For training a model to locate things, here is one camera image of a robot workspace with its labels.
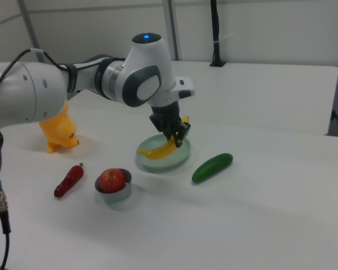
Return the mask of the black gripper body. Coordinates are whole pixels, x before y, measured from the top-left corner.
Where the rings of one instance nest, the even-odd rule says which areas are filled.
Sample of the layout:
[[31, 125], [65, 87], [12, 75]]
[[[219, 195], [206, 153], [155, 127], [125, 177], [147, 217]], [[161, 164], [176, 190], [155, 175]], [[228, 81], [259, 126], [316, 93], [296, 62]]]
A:
[[152, 115], [149, 119], [152, 121], [157, 131], [164, 134], [164, 129], [168, 125], [177, 127], [181, 122], [180, 118], [180, 107], [177, 101], [163, 106], [163, 107], [151, 107]]

